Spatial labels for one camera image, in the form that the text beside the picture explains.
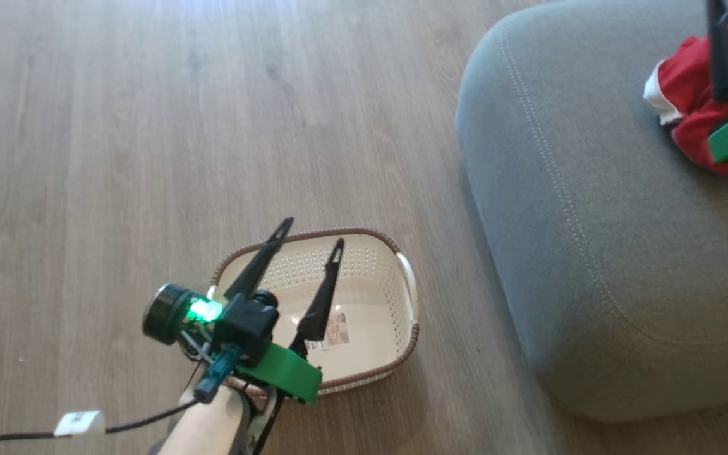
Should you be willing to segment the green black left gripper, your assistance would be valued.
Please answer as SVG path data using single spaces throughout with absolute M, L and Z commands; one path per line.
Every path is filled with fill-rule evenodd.
M 279 320 L 279 311 L 272 304 L 274 297 L 266 292 L 252 296 L 293 224 L 293 218 L 283 219 L 263 242 L 226 290 L 225 298 L 228 301 L 234 299 L 228 307 L 204 296 L 188 300 L 187 328 L 198 334 L 196 339 L 191 340 L 191 345 L 210 344 L 210 349 L 202 355 L 210 366 L 194 392 L 200 403 L 211 403 L 219 386 L 232 375 L 239 375 L 259 387 L 274 387 L 301 403 L 315 403 L 323 374 L 321 369 L 307 361 L 306 342 L 324 340 L 341 267 L 344 239 L 336 241 L 324 266 L 324 279 L 298 322 L 288 348 L 274 343 L 274 327 Z

